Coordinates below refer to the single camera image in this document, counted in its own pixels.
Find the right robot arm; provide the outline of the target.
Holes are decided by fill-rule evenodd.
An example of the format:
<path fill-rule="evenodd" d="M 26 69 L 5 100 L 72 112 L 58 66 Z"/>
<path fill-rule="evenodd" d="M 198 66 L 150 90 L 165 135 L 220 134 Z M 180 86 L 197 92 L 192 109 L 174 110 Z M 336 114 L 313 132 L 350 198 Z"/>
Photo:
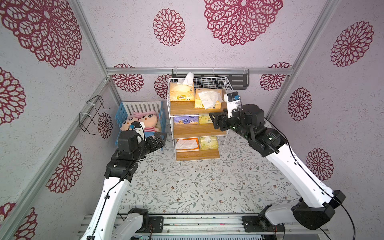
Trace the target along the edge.
<path fill-rule="evenodd" d="M 273 163 L 299 192 L 295 205 L 267 206 L 259 217 L 264 225 L 299 223 L 317 230 L 328 223 L 346 196 L 333 191 L 294 154 L 288 140 L 276 129 L 265 126 L 264 112 L 256 105 L 243 105 L 232 113 L 211 113 L 216 130 L 232 130 L 249 146 Z"/>

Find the yellow tissue pack shelf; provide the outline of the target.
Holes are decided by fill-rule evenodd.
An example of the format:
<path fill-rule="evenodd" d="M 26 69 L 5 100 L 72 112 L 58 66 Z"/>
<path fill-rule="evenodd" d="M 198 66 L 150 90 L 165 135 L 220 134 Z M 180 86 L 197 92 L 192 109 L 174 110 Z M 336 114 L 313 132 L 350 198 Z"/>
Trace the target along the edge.
<path fill-rule="evenodd" d="M 213 121 L 209 115 L 199 116 L 199 124 L 212 124 Z"/>

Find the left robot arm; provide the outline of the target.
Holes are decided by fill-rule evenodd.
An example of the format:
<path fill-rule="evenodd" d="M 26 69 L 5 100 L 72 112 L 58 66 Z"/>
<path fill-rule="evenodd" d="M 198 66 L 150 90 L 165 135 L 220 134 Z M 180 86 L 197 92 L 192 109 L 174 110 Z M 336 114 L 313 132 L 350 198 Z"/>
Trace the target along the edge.
<path fill-rule="evenodd" d="M 146 137 L 141 128 L 120 133 L 118 147 L 106 167 L 103 190 L 83 240 L 129 240 L 136 232 L 148 228 L 149 214 L 145 209 L 132 209 L 118 227 L 115 227 L 115 220 L 139 162 L 163 148 L 166 139 L 166 133 L 158 132 Z"/>

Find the yellow tissue pack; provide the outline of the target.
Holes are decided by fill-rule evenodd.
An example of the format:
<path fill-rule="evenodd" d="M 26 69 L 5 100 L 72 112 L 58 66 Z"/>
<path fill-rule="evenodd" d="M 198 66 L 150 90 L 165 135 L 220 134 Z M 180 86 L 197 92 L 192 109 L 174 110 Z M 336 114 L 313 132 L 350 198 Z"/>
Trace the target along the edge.
<path fill-rule="evenodd" d="M 196 109 L 220 109 L 223 102 L 223 90 L 197 89 L 195 95 Z"/>

